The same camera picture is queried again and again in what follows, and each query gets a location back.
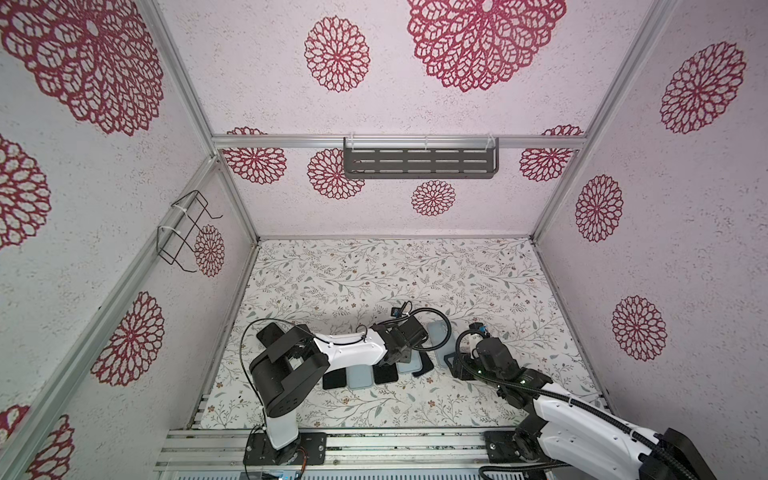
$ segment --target zip tie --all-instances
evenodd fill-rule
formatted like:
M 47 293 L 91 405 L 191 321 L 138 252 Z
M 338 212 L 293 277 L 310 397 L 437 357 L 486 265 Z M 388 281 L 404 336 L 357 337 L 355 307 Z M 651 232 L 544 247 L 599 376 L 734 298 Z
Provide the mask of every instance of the zip tie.
M 175 229 L 175 228 L 173 228 L 173 227 L 169 227 L 168 225 L 160 225 L 160 228 L 163 228 L 163 229 L 165 229 L 165 230 L 173 230 L 174 232 L 176 232 L 176 235 L 178 235 L 179 237 L 181 237 L 181 232 L 180 232 L 179 230 L 176 230 L 176 229 Z

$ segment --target floral patterned table surface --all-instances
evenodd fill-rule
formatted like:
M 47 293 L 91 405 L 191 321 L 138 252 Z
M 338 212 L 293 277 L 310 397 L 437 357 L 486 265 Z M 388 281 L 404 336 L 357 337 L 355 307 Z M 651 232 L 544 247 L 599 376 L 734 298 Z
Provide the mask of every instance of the floral patterned table surface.
M 276 317 L 318 333 L 347 333 L 388 319 L 390 308 L 405 300 L 445 312 L 456 332 L 485 323 L 521 366 L 601 404 L 528 240 L 268 240 L 196 428 L 261 424 L 238 358 L 249 322 Z M 439 319 L 429 316 L 419 319 Z M 264 326 L 248 330 L 246 365 L 263 350 L 256 333 Z M 490 386 L 460 382 L 437 366 L 419 378 L 400 374 L 397 382 L 369 389 L 317 385 L 296 412 L 301 427 L 496 426 L 517 425 L 525 417 Z

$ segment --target red circular flower pattern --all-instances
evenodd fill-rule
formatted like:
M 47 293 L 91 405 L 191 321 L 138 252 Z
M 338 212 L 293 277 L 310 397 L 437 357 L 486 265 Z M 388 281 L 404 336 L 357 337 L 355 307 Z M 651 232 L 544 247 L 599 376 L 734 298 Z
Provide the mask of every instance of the red circular flower pattern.
M 264 135 L 256 128 L 238 127 L 232 135 Z M 282 148 L 227 148 L 221 153 L 232 171 L 255 184 L 271 184 L 286 173 L 286 157 Z
M 0 249 L 37 234 L 51 211 L 50 196 L 35 159 L 0 135 Z
M 74 429 L 69 425 L 69 415 L 62 415 L 56 423 L 56 430 L 48 434 L 42 450 L 29 464 L 28 480 L 64 478 L 64 475 L 69 472 L 69 459 L 74 452 L 73 434 Z
M 99 383 L 127 386 L 149 370 L 163 346 L 165 319 L 157 300 L 141 292 L 107 346 L 101 351 L 91 373 Z
M 27 415 L 29 406 L 14 405 L 10 409 L 0 412 L 0 447 L 11 436 L 16 425 Z
M 584 132 L 573 125 L 558 125 L 545 130 L 543 135 L 581 135 Z M 520 157 L 520 171 L 523 176 L 545 182 L 560 177 L 566 163 L 574 153 L 569 148 L 526 148 Z
M 421 215 L 434 217 L 448 211 L 456 200 L 456 192 L 450 184 L 441 180 L 430 180 L 413 191 L 411 205 Z
M 216 276 L 224 265 L 224 240 L 213 225 L 200 229 L 194 241 L 194 259 L 205 276 Z
M 744 52 L 722 41 L 697 51 L 672 75 L 661 98 L 661 121 L 686 134 L 711 124 L 736 98 L 744 79 Z
M 365 180 L 352 180 L 344 175 L 344 152 L 338 148 L 317 152 L 310 159 L 306 174 L 315 190 L 337 200 L 354 197 L 366 184 Z
M 159 115 L 163 70 L 131 0 L 0 0 L 0 31 L 78 120 L 133 135 Z
M 629 356 L 647 362 L 661 354 L 667 346 L 667 324 L 648 299 L 628 296 L 614 310 L 614 336 Z
M 444 87 L 488 90 L 531 64 L 565 0 L 408 0 L 414 55 Z
M 605 240 L 618 227 L 623 205 L 619 183 L 608 175 L 597 175 L 584 185 L 578 196 L 578 231 L 591 242 Z
M 366 38 L 346 18 L 325 17 L 317 22 L 304 42 L 306 66 L 330 91 L 348 91 L 368 73 L 371 58 Z

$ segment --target red doily pattern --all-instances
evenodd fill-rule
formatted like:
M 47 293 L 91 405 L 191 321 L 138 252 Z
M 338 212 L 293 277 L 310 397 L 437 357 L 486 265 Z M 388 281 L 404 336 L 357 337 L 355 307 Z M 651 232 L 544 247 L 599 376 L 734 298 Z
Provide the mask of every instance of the red doily pattern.
M 647 362 L 667 346 L 667 324 L 648 299 L 628 296 L 614 310 L 614 336 L 627 355 Z
M 265 135 L 256 128 L 238 127 L 232 135 Z M 286 157 L 282 148 L 227 148 L 221 153 L 235 174 L 255 184 L 271 184 L 286 173 Z
M 661 121 L 686 134 L 711 124 L 736 98 L 744 79 L 744 52 L 722 41 L 697 51 L 672 75 L 661 98 Z
M 163 346 L 165 319 L 157 300 L 141 292 L 91 367 L 99 383 L 127 386 L 149 370 Z
M 224 240 L 213 225 L 200 229 L 194 241 L 194 259 L 205 276 L 216 276 L 224 265 Z
M 69 415 L 62 415 L 56 423 L 56 430 L 48 434 L 42 450 L 29 464 L 28 480 L 64 478 L 64 475 L 69 472 L 69 459 L 74 452 L 73 434 L 74 429 L 69 425 Z
M 0 0 L 0 31 L 78 120 L 133 135 L 159 115 L 163 70 L 131 0 Z
M 430 180 L 413 191 L 411 205 L 421 215 L 434 217 L 448 211 L 456 200 L 453 187 L 442 180 Z
M 366 184 L 344 175 L 344 152 L 338 148 L 319 151 L 310 159 L 306 174 L 315 190 L 328 198 L 354 197 Z
M 584 185 L 578 196 L 578 231 L 591 242 L 605 240 L 618 227 L 623 205 L 619 183 L 608 175 L 597 175 Z
M 10 409 L 0 412 L 0 447 L 8 440 L 16 425 L 27 415 L 29 406 L 14 405 Z
M 51 211 L 50 197 L 35 159 L 0 135 L 0 250 L 37 234 Z
M 545 130 L 543 135 L 581 135 L 584 132 L 573 125 L 558 125 Z M 569 148 L 526 148 L 520 157 L 523 176 L 545 182 L 560 177 L 574 151 Z
M 306 66 L 330 91 L 348 91 L 368 73 L 371 58 L 366 38 L 346 18 L 325 17 L 310 30 L 304 42 Z
M 488 90 L 551 40 L 565 0 L 408 0 L 414 55 L 445 87 Z

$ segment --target robotic arm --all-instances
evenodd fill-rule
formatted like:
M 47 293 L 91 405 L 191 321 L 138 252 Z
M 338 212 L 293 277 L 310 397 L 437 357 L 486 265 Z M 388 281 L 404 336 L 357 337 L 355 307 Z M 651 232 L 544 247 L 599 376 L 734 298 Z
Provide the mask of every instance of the robotic arm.
M 259 335 L 267 348 L 249 370 L 263 403 L 266 436 L 278 464 L 287 462 L 299 445 L 293 410 L 325 373 L 354 365 L 392 365 L 409 359 L 411 350 L 421 349 L 428 338 L 412 315 L 373 325 L 363 335 L 320 335 L 306 326 L 283 333 L 274 323 Z M 449 327 L 438 346 L 450 335 Z M 471 336 L 470 353 L 460 353 L 466 336 Z M 685 435 L 673 429 L 660 435 L 579 401 L 545 374 L 519 367 L 506 345 L 481 323 L 473 323 L 458 336 L 455 351 L 445 358 L 454 377 L 494 386 L 499 397 L 528 412 L 513 432 L 486 432 L 492 461 L 493 451 L 497 457 L 505 453 L 497 462 L 540 462 L 549 468 L 568 464 L 597 480 L 715 480 Z M 481 476 L 489 480 L 484 470 L 519 468 L 481 468 Z M 528 470 L 533 474 L 535 467 Z

